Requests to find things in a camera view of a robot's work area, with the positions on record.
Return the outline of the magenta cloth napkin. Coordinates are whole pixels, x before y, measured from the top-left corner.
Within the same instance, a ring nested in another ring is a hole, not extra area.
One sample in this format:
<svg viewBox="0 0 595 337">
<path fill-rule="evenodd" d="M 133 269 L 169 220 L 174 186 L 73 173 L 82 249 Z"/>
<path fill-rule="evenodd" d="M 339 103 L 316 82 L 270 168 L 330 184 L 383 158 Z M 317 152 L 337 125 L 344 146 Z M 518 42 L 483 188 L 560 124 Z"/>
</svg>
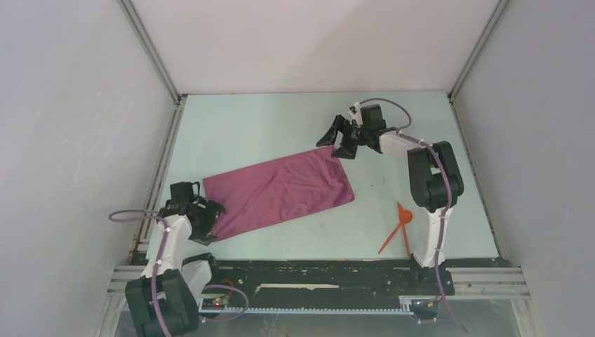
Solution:
<svg viewBox="0 0 595 337">
<path fill-rule="evenodd" d="M 354 201 L 333 151 L 321 147 L 204 178 L 206 197 L 225 208 L 213 227 L 216 241 Z"/>
</svg>

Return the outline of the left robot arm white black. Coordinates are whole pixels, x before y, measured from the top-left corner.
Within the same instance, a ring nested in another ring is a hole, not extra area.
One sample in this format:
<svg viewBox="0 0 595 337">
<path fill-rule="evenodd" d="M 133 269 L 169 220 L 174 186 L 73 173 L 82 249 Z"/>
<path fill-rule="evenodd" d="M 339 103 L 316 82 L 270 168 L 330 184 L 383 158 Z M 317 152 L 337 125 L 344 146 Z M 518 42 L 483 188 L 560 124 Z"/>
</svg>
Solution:
<svg viewBox="0 0 595 337">
<path fill-rule="evenodd" d="M 125 297 L 138 336 L 181 336 L 199 327 L 196 297 L 222 283 L 211 253 L 186 257 L 189 242 L 208 246 L 213 228 L 225 213 L 222 204 L 199 194 L 198 182 L 170 186 L 171 197 L 152 218 L 159 245 L 142 274 L 126 284 Z"/>
</svg>

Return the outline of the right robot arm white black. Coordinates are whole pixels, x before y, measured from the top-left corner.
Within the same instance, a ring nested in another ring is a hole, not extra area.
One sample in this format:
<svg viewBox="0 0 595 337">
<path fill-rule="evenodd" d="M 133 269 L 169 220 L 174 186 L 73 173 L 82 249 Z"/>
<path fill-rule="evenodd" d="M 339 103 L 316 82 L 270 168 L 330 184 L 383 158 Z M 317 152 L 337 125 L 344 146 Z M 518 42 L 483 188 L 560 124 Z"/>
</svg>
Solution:
<svg viewBox="0 0 595 337">
<path fill-rule="evenodd" d="M 404 128 L 389 127 L 379 104 L 354 103 L 348 117 L 338 114 L 316 146 L 333 146 L 333 157 L 354 159 L 360 147 L 369 147 L 406 161 L 411 197 L 423 209 L 423 223 L 413 250 L 420 266 L 408 274 L 409 287 L 426 293 L 436 284 L 429 267 L 445 260 L 443 245 L 448 220 L 464 182 L 452 145 L 448 141 L 428 143 L 404 133 Z"/>
</svg>

